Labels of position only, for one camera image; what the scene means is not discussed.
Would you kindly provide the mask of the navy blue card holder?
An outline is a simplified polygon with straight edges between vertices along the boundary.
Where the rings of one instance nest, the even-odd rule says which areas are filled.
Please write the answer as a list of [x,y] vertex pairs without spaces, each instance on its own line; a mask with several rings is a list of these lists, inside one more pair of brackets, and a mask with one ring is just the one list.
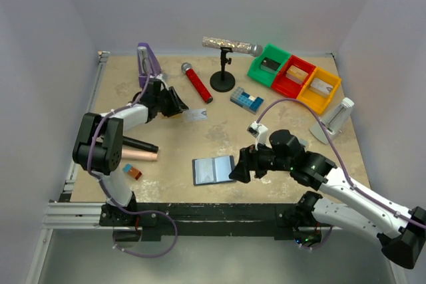
[[233,156],[193,159],[193,184],[195,186],[207,186],[232,183],[234,181],[229,178],[229,175],[234,166]]

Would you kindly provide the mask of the gold VIP card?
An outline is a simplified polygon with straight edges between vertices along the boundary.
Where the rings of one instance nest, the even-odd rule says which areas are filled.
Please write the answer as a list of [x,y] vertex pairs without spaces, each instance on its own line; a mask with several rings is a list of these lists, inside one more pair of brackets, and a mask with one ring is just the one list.
[[162,119],[167,119],[167,120],[179,119],[179,118],[182,118],[182,117],[183,117],[183,114],[175,114],[175,115],[172,115],[172,116],[161,115]]

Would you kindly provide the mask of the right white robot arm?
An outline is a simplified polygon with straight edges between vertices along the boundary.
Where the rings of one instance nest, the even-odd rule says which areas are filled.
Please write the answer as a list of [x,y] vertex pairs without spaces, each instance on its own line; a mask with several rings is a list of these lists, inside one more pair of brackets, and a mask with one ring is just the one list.
[[268,145],[264,134],[255,136],[255,144],[240,150],[230,179],[247,184],[269,171],[289,172],[312,189],[301,201],[316,221],[372,237],[388,260],[414,268],[425,245],[425,209],[407,208],[358,184],[330,159],[305,150],[289,130],[273,132]]

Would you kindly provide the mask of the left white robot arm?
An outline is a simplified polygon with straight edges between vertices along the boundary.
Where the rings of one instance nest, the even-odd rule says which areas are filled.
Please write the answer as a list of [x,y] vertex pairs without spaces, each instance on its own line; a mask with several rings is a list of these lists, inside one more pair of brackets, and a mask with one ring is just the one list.
[[108,204],[128,210],[134,194],[118,168],[124,132],[149,123],[157,114],[170,118],[188,109],[174,87],[150,78],[125,106],[103,114],[83,115],[73,148],[73,162],[98,182]]

